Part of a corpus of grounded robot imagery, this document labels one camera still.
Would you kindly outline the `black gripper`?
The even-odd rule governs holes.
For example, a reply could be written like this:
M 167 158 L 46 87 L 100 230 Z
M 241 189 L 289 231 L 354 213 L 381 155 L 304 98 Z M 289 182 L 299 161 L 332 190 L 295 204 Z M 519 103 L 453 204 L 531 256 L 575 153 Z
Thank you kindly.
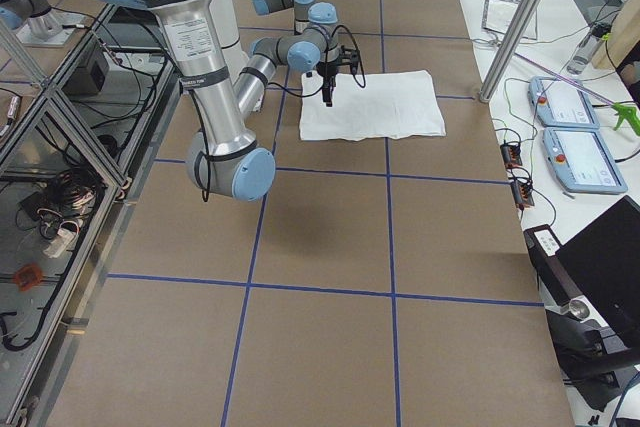
M 322 78 L 322 100 L 327 107 L 333 106 L 333 88 L 336 85 L 335 78 L 339 73 L 340 61 L 319 62 L 316 72 Z

